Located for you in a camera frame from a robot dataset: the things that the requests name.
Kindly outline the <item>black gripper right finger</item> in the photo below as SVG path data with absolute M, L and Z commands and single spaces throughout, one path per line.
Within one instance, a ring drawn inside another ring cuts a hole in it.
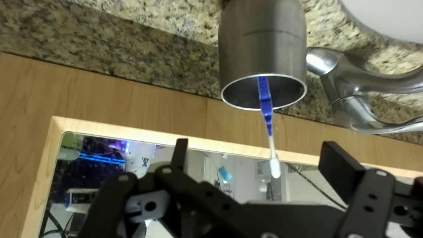
M 387 238 L 396 223 L 409 238 L 423 238 L 423 177 L 399 181 L 383 169 L 364 168 L 335 141 L 323 141 L 318 170 L 347 205 L 337 238 Z

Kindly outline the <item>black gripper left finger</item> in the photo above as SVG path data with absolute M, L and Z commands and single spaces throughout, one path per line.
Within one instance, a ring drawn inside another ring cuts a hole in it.
M 105 178 L 78 238 L 145 238 L 148 219 L 174 238 L 283 238 L 276 209 L 239 203 L 183 172 L 187 141 L 178 139 L 168 165 L 138 178 L 121 172 Z

